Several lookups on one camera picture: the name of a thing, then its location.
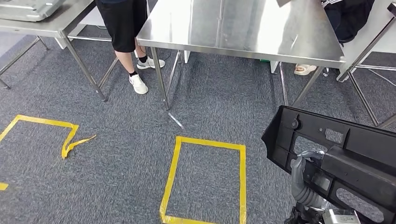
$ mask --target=shoe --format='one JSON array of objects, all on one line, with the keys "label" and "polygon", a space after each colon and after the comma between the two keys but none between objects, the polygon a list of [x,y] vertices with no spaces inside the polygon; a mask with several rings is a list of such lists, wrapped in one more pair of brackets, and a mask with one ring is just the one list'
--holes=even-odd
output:
[{"label": "shoe", "polygon": [[[160,62],[160,68],[165,66],[165,61],[164,60],[159,60],[159,62]],[[156,66],[154,65],[154,60],[151,59],[149,56],[147,56],[147,60],[146,60],[145,63],[143,63],[139,59],[137,59],[137,68],[141,69],[141,70],[148,69],[148,68],[155,69]]]},{"label": "shoe", "polygon": [[149,91],[146,84],[140,79],[139,75],[130,76],[129,82],[132,84],[137,94],[146,94]]},{"label": "shoe", "polygon": [[294,74],[300,75],[300,76],[306,76],[314,70],[316,70],[315,65],[296,64],[296,68],[294,69]]}]

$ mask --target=yellow tape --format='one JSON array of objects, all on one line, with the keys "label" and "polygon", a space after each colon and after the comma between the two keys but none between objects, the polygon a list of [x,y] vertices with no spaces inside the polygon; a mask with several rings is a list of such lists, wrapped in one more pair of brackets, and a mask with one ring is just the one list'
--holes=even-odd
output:
[{"label": "yellow tape", "polygon": [[6,190],[8,187],[8,183],[2,183],[0,182],[0,190]]},{"label": "yellow tape", "polygon": [[239,223],[246,224],[246,147],[244,145],[237,145],[219,141],[203,140],[203,139],[193,139],[182,136],[176,136],[175,150],[173,152],[172,162],[170,164],[169,176],[165,185],[165,191],[160,206],[160,216],[162,223],[164,224],[213,224],[204,221],[192,220],[187,218],[179,218],[173,216],[167,216],[166,207],[168,206],[168,201],[170,197],[170,192],[172,190],[173,181],[176,175],[177,161],[179,160],[180,148],[182,142],[191,143],[204,146],[213,146],[239,150],[240,152],[240,208],[239,208]]},{"label": "yellow tape", "polygon": [[88,139],[83,139],[74,143],[71,143],[70,145],[69,142],[71,139],[73,139],[74,135],[76,134],[76,131],[78,129],[78,125],[74,125],[69,122],[64,122],[64,121],[59,121],[59,120],[49,120],[49,119],[42,119],[42,118],[34,118],[34,117],[28,117],[24,115],[17,115],[13,121],[6,127],[6,129],[3,131],[3,133],[0,134],[0,141],[3,140],[3,138],[8,134],[8,132],[14,127],[14,125],[19,121],[29,121],[33,123],[39,123],[39,124],[46,124],[46,125],[54,125],[54,126],[60,126],[60,127],[68,127],[71,128],[71,131],[69,132],[69,135],[67,136],[66,140],[64,141],[62,145],[62,151],[61,151],[61,156],[62,158],[66,158],[67,154],[78,144],[84,143],[86,141],[89,141],[93,138],[96,137],[96,135],[88,138]]}]

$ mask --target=black plastic panel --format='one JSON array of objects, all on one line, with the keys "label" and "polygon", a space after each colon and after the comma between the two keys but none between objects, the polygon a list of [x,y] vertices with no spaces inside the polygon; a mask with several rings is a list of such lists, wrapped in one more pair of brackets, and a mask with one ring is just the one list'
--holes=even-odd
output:
[{"label": "black plastic panel", "polygon": [[[327,129],[338,139],[342,136],[342,142],[326,139]],[[298,136],[327,148],[323,160],[306,164],[308,187],[335,206],[352,209],[336,196],[337,189],[346,189],[377,207],[384,216],[382,224],[396,224],[396,133],[280,106],[262,140],[267,158],[289,174]],[[328,190],[314,184],[315,175],[330,181]],[[372,223],[357,212],[364,223]]]}]

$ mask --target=black sock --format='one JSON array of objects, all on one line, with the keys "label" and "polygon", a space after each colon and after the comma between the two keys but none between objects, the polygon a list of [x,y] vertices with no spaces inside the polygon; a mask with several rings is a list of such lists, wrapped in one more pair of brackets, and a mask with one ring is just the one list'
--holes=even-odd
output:
[{"label": "black sock", "polygon": [[136,71],[134,71],[133,73],[130,73],[130,74],[129,74],[129,77],[132,77],[132,76],[134,76],[134,75],[137,75]]},{"label": "black sock", "polygon": [[147,61],[147,55],[144,57],[139,57],[139,61],[141,61],[142,63],[146,63]]}]

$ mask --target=black shorts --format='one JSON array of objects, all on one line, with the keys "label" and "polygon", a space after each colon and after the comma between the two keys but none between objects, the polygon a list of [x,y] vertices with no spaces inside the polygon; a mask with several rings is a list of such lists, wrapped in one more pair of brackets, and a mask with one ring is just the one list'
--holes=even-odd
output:
[{"label": "black shorts", "polygon": [[134,38],[147,20],[146,0],[125,0],[120,3],[95,1],[112,38],[114,50],[133,52]]}]

